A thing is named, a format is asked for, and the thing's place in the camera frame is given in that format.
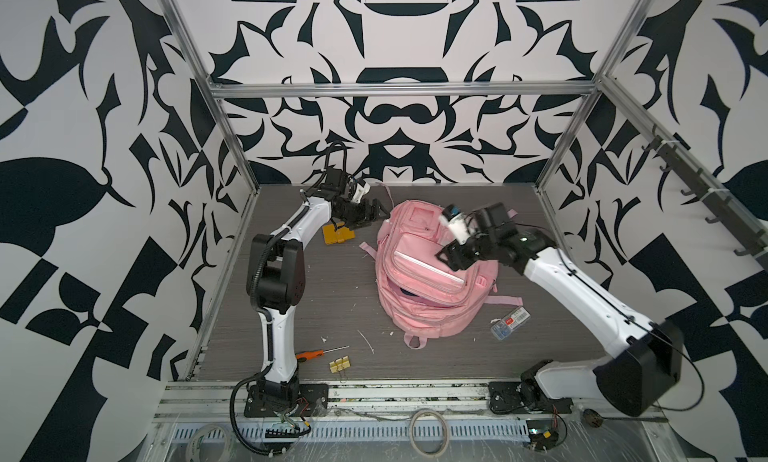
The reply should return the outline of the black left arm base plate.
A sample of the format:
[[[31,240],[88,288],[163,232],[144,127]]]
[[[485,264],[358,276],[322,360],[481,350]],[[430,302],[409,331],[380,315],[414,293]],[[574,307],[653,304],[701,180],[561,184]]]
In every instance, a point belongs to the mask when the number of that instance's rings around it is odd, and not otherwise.
[[[328,384],[300,384],[294,401],[291,403],[267,396],[256,385],[248,388],[245,408],[242,414],[246,418],[264,418],[293,409],[292,416],[311,416],[317,410],[324,410],[329,400]]]

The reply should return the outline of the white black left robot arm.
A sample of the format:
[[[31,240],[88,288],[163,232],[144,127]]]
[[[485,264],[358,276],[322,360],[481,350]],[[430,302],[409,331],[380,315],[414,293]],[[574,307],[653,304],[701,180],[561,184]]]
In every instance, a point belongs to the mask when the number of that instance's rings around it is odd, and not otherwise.
[[[369,192],[363,179],[327,169],[301,192],[299,208],[285,223],[252,239],[246,293],[261,322],[263,362],[255,382],[267,399],[287,405],[299,397],[294,322],[306,289],[305,248],[327,224],[355,230],[388,218]]]

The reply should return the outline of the small yellow sticky pad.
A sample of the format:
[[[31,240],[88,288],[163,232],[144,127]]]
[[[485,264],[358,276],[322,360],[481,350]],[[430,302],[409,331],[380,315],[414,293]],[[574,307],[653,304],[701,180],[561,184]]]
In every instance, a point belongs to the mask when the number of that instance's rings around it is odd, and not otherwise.
[[[348,227],[336,227],[333,224],[322,228],[323,241],[326,245],[343,244],[356,238],[356,234]]]

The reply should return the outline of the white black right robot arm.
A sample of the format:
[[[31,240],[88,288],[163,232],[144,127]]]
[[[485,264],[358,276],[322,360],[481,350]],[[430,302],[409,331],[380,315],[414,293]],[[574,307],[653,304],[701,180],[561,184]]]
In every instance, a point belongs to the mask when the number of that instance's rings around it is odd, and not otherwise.
[[[638,417],[681,378],[683,335],[671,321],[656,323],[619,301],[578,269],[538,227],[520,227],[503,204],[463,214],[453,205],[440,215],[453,239],[437,258],[454,271],[497,261],[543,288],[601,344],[595,360],[543,361],[521,378],[521,401],[594,399]]]

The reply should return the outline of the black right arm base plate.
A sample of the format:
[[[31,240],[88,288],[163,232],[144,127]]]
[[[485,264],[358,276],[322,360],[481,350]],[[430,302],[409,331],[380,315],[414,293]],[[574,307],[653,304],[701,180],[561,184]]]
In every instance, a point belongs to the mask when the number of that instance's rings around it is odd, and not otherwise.
[[[496,415],[570,414],[570,398],[551,399],[535,382],[502,382],[488,384],[489,410]]]

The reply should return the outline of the pink student backpack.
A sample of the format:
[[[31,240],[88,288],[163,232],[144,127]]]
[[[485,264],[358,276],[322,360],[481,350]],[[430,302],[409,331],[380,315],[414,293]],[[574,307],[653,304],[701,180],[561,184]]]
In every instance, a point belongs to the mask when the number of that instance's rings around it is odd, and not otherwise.
[[[523,305],[520,297],[496,294],[498,262],[454,271],[438,260],[438,252],[453,241],[441,215],[440,206],[405,201],[382,223],[375,247],[360,245],[374,259],[380,305],[412,350],[459,334],[485,305]]]

